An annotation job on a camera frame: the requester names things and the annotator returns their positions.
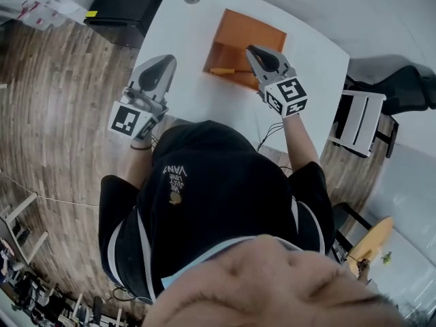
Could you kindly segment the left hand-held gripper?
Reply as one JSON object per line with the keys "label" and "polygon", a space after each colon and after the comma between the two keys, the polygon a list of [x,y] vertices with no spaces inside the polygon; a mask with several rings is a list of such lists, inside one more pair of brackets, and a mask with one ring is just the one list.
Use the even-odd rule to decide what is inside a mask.
{"label": "left hand-held gripper", "polygon": [[125,87],[120,100],[113,104],[108,130],[132,140],[146,140],[168,111],[165,96],[176,66],[171,54],[153,57],[137,66],[129,79],[130,87]]}

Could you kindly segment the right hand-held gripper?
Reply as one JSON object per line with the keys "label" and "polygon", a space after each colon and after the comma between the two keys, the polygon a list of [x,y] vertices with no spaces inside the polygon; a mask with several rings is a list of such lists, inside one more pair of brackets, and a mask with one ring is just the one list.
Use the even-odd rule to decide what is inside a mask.
{"label": "right hand-held gripper", "polygon": [[245,54],[251,71],[260,82],[285,76],[260,87],[258,94],[264,103],[282,118],[293,116],[305,109],[308,96],[284,54],[261,45],[248,45]]}

